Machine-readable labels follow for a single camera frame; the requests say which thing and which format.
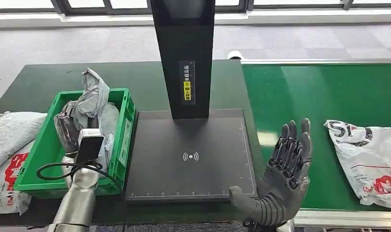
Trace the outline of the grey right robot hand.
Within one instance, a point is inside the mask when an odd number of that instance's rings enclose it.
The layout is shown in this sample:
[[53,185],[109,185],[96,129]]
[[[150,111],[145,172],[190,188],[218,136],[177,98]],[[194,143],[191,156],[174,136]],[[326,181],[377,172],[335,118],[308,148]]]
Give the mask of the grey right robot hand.
[[291,232],[293,218],[305,197],[312,159],[310,120],[301,121],[301,130],[291,120],[281,127],[272,155],[256,184],[257,198],[248,197],[238,186],[229,188],[231,205],[247,218],[250,232]]

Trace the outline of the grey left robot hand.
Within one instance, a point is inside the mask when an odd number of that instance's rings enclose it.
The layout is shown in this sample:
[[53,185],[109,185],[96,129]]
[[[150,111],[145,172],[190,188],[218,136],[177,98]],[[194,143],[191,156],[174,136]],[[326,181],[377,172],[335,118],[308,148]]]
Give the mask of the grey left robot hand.
[[62,111],[54,116],[58,138],[65,150],[65,155],[70,158],[75,158],[79,149],[78,137],[80,130],[76,128],[72,117],[75,103],[76,101],[67,102]]

